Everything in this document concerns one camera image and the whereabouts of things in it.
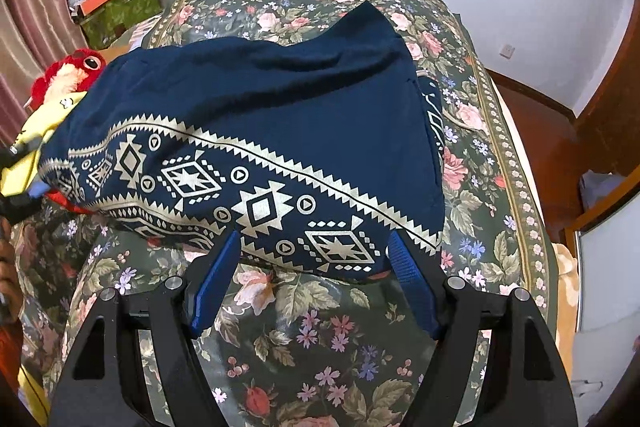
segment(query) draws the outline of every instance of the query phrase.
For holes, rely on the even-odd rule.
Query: green box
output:
[[[162,11],[159,0],[108,0],[80,21],[89,47],[103,50],[126,30]]]

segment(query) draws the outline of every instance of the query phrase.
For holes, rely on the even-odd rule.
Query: red stuffed toy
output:
[[[43,76],[36,78],[31,86],[29,106],[36,110],[43,103],[57,100],[70,92],[88,90],[106,65],[106,61],[98,52],[88,49],[74,51],[72,55],[54,62]],[[57,190],[50,190],[47,196],[67,210],[79,214],[90,214],[84,208],[71,204]]]

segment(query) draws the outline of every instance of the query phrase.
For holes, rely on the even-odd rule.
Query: cartoon eye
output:
[[[88,70],[96,71],[100,69],[100,60],[95,57],[87,57],[84,60],[84,66]]]

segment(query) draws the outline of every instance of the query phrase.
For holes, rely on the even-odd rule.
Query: plush bird toy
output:
[[[29,106],[36,110],[49,100],[57,100],[71,92],[83,92],[98,79],[107,65],[98,52],[80,49],[54,62],[31,86]]]
[[[82,100],[85,91],[98,79],[106,65],[104,57],[98,52],[81,49],[47,68],[44,75],[31,86],[29,106],[34,113],[24,124],[16,143],[33,137],[40,137],[42,142],[46,142],[66,115]],[[0,192],[9,196],[30,191],[39,157],[39,150],[35,150],[15,166],[0,172]],[[46,195],[72,212],[87,213],[67,201],[57,190],[48,190]]]

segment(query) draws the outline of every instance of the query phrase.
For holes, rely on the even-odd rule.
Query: floral blanket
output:
[[[153,48],[241,36],[311,39],[364,0],[174,0],[143,40]],[[558,266],[514,152],[489,76],[466,31],[439,0],[369,0],[391,20],[416,70],[439,83],[446,117],[447,274],[479,290],[530,290],[556,331]],[[198,252],[161,248],[100,216],[53,203],[15,230],[26,306],[24,362],[52,393],[66,354],[102,288],[146,291]],[[469,420],[490,331],[478,336],[458,422]],[[149,334],[141,334],[149,394],[170,425]],[[392,273],[364,283],[241,264],[214,328],[194,342],[232,426],[399,424],[433,353]]]

